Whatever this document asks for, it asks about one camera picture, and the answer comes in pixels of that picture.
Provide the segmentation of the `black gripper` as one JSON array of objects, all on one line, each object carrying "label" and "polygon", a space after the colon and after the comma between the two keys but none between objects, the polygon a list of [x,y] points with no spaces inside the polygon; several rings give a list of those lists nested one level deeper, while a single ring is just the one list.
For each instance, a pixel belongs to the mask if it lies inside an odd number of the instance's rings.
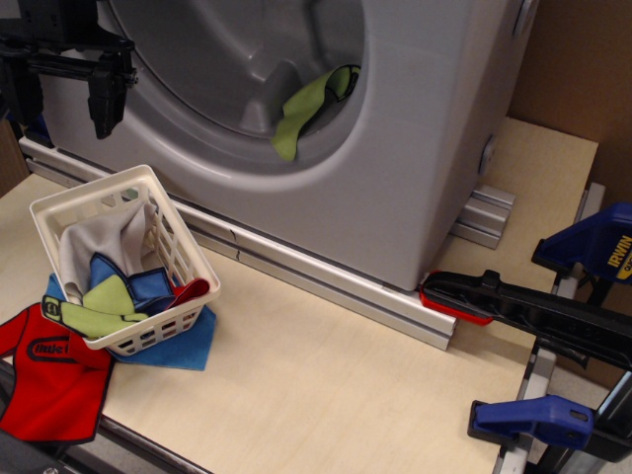
[{"label": "black gripper", "polygon": [[[134,49],[132,40],[104,29],[71,41],[2,32],[1,94],[14,119],[30,125],[43,110],[38,74],[88,80],[90,119],[97,138],[105,139],[123,120],[127,91],[137,83],[131,60]],[[98,60],[63,56],[70,50],[97,51],[101,56]]]}]

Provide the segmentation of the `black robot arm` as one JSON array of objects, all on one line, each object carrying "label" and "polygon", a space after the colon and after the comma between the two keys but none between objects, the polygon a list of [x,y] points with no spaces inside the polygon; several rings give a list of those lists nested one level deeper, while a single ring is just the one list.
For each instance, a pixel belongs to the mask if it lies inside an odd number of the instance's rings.
[{"label": "black robot arm", "polygon": [[137,83],[132,40],[99,25],[95,1],[20,1],[17,18],[1,20],[1,117],[21,125],[43,112],[42,75],[85,82],[96,136],[123,120]]}]

